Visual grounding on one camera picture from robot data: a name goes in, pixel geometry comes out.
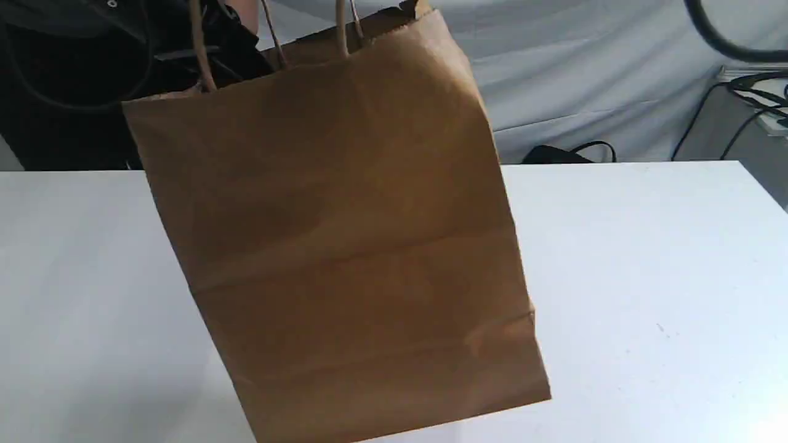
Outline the brown paper bag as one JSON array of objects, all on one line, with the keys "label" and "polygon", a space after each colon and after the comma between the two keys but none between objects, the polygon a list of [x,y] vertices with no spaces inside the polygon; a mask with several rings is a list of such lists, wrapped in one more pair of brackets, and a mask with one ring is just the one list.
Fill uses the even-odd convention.
[{"label": "brown paper bag", "polygon": [[547,401],[470,62],[427,1],[276,47],[276,72],[123,106],[258,442],[354,442]]}]

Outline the grey backdrop cloth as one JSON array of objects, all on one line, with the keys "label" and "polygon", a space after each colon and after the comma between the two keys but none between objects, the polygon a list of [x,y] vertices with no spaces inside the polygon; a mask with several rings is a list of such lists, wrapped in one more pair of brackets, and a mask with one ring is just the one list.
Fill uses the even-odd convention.
[{"label": "grey backdrop cloth", "polygon": [[[661,126],[723,56],[682,1],[254,1],[284,67],[241,88],[228,157],[267,172],[496,173],[527,148]],[[258,9],[265,9],[259,14]]]}]

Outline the grey side cabinet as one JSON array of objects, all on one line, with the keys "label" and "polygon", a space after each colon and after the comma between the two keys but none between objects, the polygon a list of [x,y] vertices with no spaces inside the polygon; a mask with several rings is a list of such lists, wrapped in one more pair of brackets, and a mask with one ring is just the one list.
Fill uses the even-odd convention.
[{"label": "grey side cabinet", "polygon": [[724,66],[673,149],[672,162],[739,162],[787,206],[785,64]]}]

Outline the person's black clothing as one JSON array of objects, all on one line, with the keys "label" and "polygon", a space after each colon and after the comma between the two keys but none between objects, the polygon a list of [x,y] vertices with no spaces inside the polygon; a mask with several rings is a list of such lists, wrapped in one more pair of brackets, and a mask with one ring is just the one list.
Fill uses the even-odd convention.
[{"label": "person's black clothing", "polygon": [[84,1],[2,2],[2,138],[27,171],[141,169],[120,104],[174,87]]}]

